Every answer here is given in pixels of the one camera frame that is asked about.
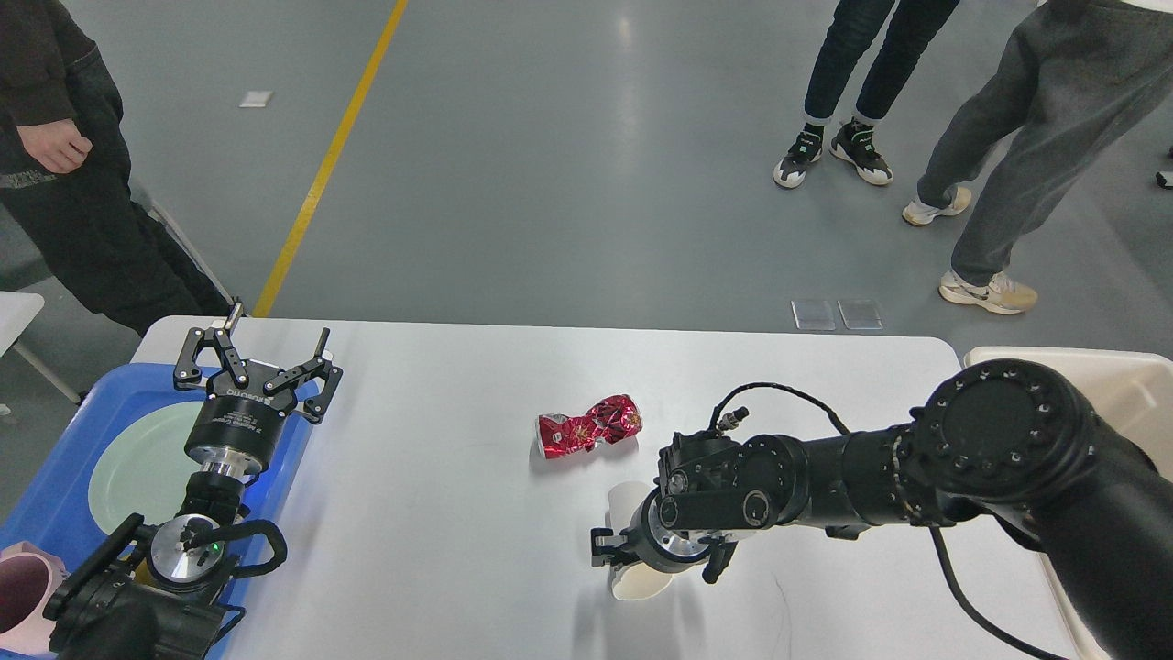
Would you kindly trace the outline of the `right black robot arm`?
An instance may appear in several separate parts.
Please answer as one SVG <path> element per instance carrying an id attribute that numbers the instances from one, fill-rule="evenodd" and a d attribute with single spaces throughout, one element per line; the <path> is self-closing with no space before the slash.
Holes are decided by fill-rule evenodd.
<path id="1" fill-rule="evenodd" d="M 1047 652 L 989 622 L 964 597 L 942 530 L 988 513 L 1047 556 L 1069 603 L 1114 659 L 1169 658 L 1172 491 L 1067 377 L 1001 358 L 947 379 L 910 421 L 829 438 L 728 438 L 750 410 L 716 406 L 708 426 L 662 448 L 656 485 L 628 528 L 591 531 L 591 563 L 712 584 L 738 542 L 767 529 L 818 528 L 855 540 L 884 523 L 933 535 L 956 603 L 1002 642 Z"/>

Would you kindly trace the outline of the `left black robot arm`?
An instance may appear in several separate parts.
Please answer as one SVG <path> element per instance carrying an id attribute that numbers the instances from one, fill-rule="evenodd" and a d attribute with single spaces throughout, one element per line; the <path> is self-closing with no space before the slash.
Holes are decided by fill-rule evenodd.
<path id="1" fill-rule="evenodd" d="M 343 370 L 328 329 L 292 368 L 242 358 L 232 333 L 243 312 L 235 301 L 222 325 L 187 334 L 172 386 L 204 392 L 184 447 L 197 469 L 172 519 L 128 515 L 50 594 L 43 615 L 59 659 L 203 659 L 248 613 L 224 590 L 289 559 L 280 528 L 251 518 L 244 497 L 289 419 L 323 421 Z"/>

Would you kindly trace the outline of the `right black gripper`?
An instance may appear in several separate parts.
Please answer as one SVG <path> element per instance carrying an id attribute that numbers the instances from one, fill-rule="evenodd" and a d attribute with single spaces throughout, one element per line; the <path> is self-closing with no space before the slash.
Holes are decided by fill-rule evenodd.
<path id="1" fill-rule="evenodd" d="M 591 567 L 632 567 L 644 563 L 665 574 L 704 567 L 701 578 L 716 584 L 728 569 L 738 542 L 730 539 L 689 539 L 662 526 L 658 491 L 650 491 L 633 510 L 628 529 L 590 530 Z"/>

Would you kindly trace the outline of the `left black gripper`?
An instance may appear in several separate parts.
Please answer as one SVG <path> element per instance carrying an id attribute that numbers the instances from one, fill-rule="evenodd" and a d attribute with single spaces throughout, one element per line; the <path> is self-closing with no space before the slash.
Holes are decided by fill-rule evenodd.
<path id="1" fill-rule="evenodd" d="M 313 356 L 298 367 L 282 370 L 258 360 L 246 363 L 232 343 L 245 313 L 244 304 L 233 302 L 222 325 L 192 327 L 172 368 L 172 389 L 208 394 L 184 444 L 185 455 L 201 464 L 228 464 L 233 478 L 267 471 L 289 413 L 310 424 L 321 423 L 343 380 L 343 368 L 326 356 L 330 327 L 323 328 Z M 213 351 L 219 360 L 213 375 L 205 376 L 196 365 L 204 351 Z M 297 389 L 314 380 L 320 381 L 320 392 L 299 400 Z"/>

